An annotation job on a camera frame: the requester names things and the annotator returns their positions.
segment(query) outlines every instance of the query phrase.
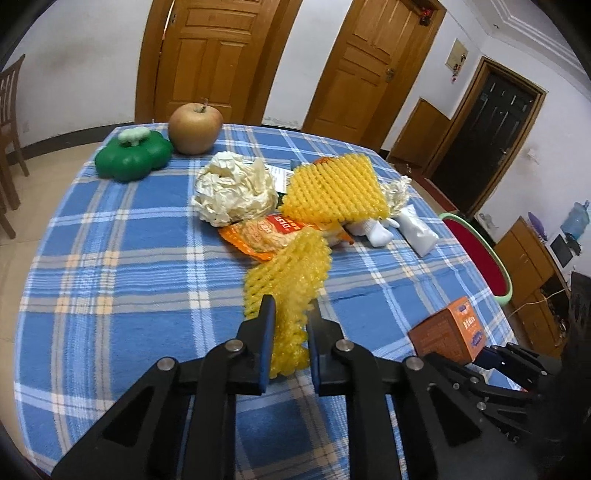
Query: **door handle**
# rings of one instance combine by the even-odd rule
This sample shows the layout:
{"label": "door handle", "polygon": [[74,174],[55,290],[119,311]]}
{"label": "door handle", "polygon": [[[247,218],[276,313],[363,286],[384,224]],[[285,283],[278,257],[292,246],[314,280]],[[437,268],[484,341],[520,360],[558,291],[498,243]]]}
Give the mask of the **door handle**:
{"label": "door handle", "polygon": [[501,158],[499,159],[499,161],[497,162],[497,165],[499,165],[499,166],[500,166],[500,165],[501,165],[501,164],[502,164],[502,163],[505,161],[505,159],[507,158],[507,154],[508,154],[509,152],[508,152],[507,150],[505,150],[504,148],[499,148],[499,150],[501,151],[501,153],[502,153],[502,156],[501,156]]}

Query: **apple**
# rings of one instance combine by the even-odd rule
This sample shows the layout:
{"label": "apple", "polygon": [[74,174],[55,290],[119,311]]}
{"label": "apple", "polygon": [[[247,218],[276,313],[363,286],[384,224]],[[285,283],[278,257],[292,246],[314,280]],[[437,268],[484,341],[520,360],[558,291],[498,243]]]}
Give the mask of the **apple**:
{"label": "apple", "polygon": [[222,114],[207,101],[187,103],[170,116],[168,138],[179,152],[199,155],[213,146],[222,124]]}

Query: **water jug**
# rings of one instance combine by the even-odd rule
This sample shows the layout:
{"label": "water jug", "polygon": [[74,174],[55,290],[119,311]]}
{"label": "water jug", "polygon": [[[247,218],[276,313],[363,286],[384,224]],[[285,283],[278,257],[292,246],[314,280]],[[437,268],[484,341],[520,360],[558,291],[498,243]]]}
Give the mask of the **water jug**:
{"label": "water jug", "polygon": [[585,201],[584,205],[581,205],[579,202],[575,202],[572,210],[569,213],[569,216],[566,217],[566,220],[561,225],[560,229],[564,233],[570,233],[575,240],[578,240],[589,224],[589,213],[587,212],[588,207],[588,200]]}

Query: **metal screw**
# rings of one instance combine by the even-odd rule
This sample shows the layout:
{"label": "metal screw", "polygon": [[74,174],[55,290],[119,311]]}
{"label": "metal screw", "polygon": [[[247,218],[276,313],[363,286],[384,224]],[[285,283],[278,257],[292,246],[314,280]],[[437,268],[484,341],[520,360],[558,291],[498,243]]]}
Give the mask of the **metal screw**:
{"label": "metal screw", "polygon": [[158,360],[158,363],[156,363],[156,366],[158,367],[158,370],[168,372],[173,369],[175,364],[176,364],[176,362],[174,361],[174,358],[170,358],[169,356],[165,356],[165,357],[161,358],[160,360]]}
{"label": "metal screw", "polygon": [[226,350],[228,352],[239,352],[244,348],[244,343],[242,340],[238,340],[237,338],[233,338],[232,340],[228,340],[226,342]]}
{"label": "metal screw", "polygon": [[347,340],[346,338],[341,338],[341,340],[337,340],[335,347],[337,350],[341,352],[350,352],[355,344],[351,340]]}
{"label": "metal screw", "polygon": [[425,366],[423,361],[417,356],[409,356],[405,360],[405,363],[410,370],[414,370],[415,372],[418,372]]}

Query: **tiled floor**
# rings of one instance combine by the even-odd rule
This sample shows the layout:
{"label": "tiled floor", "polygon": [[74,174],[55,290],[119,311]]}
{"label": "tiled floor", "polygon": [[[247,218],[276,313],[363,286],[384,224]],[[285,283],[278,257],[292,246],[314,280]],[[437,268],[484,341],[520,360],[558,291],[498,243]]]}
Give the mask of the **tiled floor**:
{"label": "tiled floor", "polygon": [[[17,237],[10,240],[0,229],[0,420],[21,451],[24,448],[14,406],[13,355],[22,289],[47,222],[98,145],[82,145],[27,160],[29,177],[22,174],[18,165],[12,167],[21,206],[7,213]],[[413,186],[437,213],[443,211],[421,186],[415,182]]]}

